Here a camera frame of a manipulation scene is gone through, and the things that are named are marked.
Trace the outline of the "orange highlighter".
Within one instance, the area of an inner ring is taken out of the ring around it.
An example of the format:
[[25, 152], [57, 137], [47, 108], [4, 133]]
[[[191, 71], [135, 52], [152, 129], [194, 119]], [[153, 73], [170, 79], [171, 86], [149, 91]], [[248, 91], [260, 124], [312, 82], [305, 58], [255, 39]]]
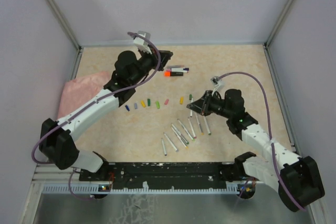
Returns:
[[169, 72], [169, 71], [166, 71], [164, 73], [164, 76], [165, 77], [181, 77], [181, 76], [184, 76], [184, 73], [183, 72]]

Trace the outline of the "dark green capped marker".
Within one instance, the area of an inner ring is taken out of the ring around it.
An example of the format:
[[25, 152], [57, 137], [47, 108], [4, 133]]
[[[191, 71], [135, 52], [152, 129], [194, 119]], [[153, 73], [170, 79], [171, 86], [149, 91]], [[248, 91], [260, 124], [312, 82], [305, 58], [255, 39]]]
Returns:
[[205, 124], [206, 130], [207, 130], [207, 134], [211, 135], [212, 133], [211, 133], [211, 130], [209, 128], [209, 124], [208, 124], [207, 118], [205, 116], [203, 117], [203, 120], [204, 120], [204, 124]]

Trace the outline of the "pink capped marker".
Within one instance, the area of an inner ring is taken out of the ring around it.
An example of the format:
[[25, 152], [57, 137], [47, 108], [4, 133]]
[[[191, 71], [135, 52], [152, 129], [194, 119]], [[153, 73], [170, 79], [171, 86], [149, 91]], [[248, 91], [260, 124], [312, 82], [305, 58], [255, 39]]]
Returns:
[[189, 122], [189, 125], [190, 125], [190, 128], [191, 128], [191, 131], [192, 131], [193, 139], [196, 139], [197, 136], [196, 136], [196, 134], [195, 134], [195, 131], [194, 131], [194, 128], [193, 128], [193, 124], [192, 124], [191, 118], [188, 117], [187, 119], [188, 119], [188, 122]]

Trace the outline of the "light green capped marker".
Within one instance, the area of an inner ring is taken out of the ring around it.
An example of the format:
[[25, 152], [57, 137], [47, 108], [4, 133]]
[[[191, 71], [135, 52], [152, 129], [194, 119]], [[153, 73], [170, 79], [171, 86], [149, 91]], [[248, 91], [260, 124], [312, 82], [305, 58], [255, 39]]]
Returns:
[[188, 131], [188, 129], [186, 128], [186, 126], [182, 123], [182, 121], [180, 119], [177, 119], [177, 121], [179, 122], [179, 124], [181, 125], [181, 127], [183, 128], [183, 130], [187, 133], [187, 135], [189, 136], [189, 138], [192, 141], [195, 141], [195, 139], [193, 138], [193, 136], [191, 135], [191, 133]]

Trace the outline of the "yellow capped white marker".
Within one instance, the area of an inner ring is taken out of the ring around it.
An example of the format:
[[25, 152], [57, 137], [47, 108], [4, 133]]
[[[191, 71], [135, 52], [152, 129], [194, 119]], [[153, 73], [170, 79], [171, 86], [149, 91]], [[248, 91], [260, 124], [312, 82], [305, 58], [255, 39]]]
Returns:
[[186, 145], [185, 142], [182, 140], [182, 138], [178, 135], [177, 131], [176, 131], [173, 127], [171, 127], [171, 129], [173, 130], [173, 132], [175, 133], [175, 135], [177, 136], [177, 138], [180, 140], [180, 142], [182, 143], [182, 145], [183, 145], [186, 149], [188, 149], [187, 145]]

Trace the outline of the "light green marker cap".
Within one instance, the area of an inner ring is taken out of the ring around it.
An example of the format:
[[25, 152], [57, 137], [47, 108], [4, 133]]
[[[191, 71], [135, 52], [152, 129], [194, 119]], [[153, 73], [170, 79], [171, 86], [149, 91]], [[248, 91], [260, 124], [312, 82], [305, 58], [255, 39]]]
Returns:
[[156, 105], [156, 108], [157, 108], [157, 109], [160, 109], [160, 103], [159, 103], [159, 101], [156, 101], [156, 102], [155, 102], [155, 105]]

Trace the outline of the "grey blue capped marker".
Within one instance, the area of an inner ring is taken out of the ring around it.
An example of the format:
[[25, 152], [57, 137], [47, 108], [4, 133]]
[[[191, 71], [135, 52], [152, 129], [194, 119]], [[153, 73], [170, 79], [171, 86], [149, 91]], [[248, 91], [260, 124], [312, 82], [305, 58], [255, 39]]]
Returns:
[[178, 152], [179, 149], [176, 147], [176, 145], [172, 142], [172, 140], [168, 137], [168, 135], [163, 132], [165, 138], [167, 139], [167, 141], [169, 142], [169, 144], [173, 147], [173, 149], [175, 150], [175, 152]]

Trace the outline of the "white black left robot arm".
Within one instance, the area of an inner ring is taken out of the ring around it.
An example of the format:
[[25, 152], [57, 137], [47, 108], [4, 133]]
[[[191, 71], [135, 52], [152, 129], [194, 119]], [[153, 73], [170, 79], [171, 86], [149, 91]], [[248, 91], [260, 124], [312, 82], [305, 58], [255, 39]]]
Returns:
[[101, 117], [125, 104], [135, 94], [135, 88], [149, 80], [149, 73], [164, 70], [173, 53], [159, 53], [141, 52], [140, 58], [132, 51], [120, 53], [111, 79], [98, 94], [63, 118], [42, 123], [39, 150], [60, 170], [80, 168], [98, 180], [106, 179], [109, 167], [103, 157], [78, 150], [75, 141]]

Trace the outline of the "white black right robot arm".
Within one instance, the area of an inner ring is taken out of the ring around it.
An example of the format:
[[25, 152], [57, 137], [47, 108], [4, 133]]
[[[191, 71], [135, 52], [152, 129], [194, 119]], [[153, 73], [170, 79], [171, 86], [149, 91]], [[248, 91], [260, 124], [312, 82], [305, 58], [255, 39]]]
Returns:
[[234, 172], [239, 179], [254, 177], [268, 185], [293, 212], [324, 197], [316, 161], [310, 156], [299, 156], [271, 138], [245, 111], [241, 94], [240, 90], [229, 89], [221, 97], [218, 92], [207, 90], [187, 108], [202, 116], [215, 113], [225, 117], [230, 132], [260, 154], [245, 153], [235, 158]]

